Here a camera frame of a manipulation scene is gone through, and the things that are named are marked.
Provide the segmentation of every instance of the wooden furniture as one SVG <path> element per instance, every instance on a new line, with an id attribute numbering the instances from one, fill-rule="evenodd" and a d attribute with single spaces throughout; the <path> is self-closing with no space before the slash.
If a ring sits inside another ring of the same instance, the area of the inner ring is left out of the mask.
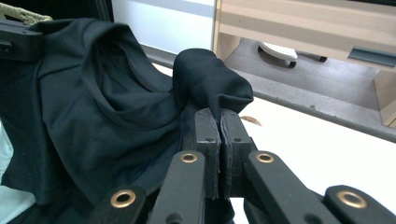
<path id="1" fill-rule="evenodd" d="M 381 70 L 375 78 L 382 123 L 396 128 L 396 73 Z"/>
<path id="2" fill-rule="evenodd" d="M 245 37 L 396 71 L 396 7 L 346 0 L 218 0 L 215 24 L 213 50 L 222 60 Z M 352 59 L 361 49 L 373 57 L 388 55 L 395 64 Z"/>

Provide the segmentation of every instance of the black cloth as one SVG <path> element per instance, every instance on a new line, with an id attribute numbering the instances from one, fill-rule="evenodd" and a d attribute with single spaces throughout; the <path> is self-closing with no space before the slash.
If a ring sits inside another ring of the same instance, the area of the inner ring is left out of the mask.
<path id="1" fill-rule="evenodd" d="M 252 101 L 248 82 L 209 50 L 179 53 L 170 78 L 126 25 L 78 19 L 31 29 L 44 34 L 44 57 L 0 62 L 0 118 L 14 146 L 3 183 L 33 192 L 37 206 L 66 192 L 78 195 L 67 204 L 94 206 L 124 184 L 149 195 L 181 150 L 186 118 L 210 107 L 219 121 L 221 107 L 239 112 Z"/>

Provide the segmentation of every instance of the light green object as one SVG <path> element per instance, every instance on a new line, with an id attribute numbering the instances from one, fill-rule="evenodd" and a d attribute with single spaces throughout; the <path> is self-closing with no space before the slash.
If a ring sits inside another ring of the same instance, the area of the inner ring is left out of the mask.
<path id="1" fill-rule="evenodd" d="M 14 148 L 0 120 L 0 224 L 8 223 L 35 203 L 32 193 L 1 185 L 13 154 Z"/>
<path id="2" fill-rule="evenodd" d="M 40 14 L 25 10 L 21 7 L 12 7 L 0 3 L 0 19 L 6 16 L 21 20 L 26 24 L 33 25 L 40 21 L 52 21 L 50 16 L 42 16 Z"/>

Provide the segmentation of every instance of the white table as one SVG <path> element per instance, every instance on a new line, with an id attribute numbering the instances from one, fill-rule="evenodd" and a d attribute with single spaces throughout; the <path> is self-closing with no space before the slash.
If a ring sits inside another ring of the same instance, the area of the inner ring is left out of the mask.
<path id="1" fill-rule="evenodd" d="M 396 214 L 396 144 L 261 99 L 240 113 L 259 150 L 274 152 L 313 191 L 348 185 Z M 235 223 L 248 223 L 243 200 L 233 199 Z"/>

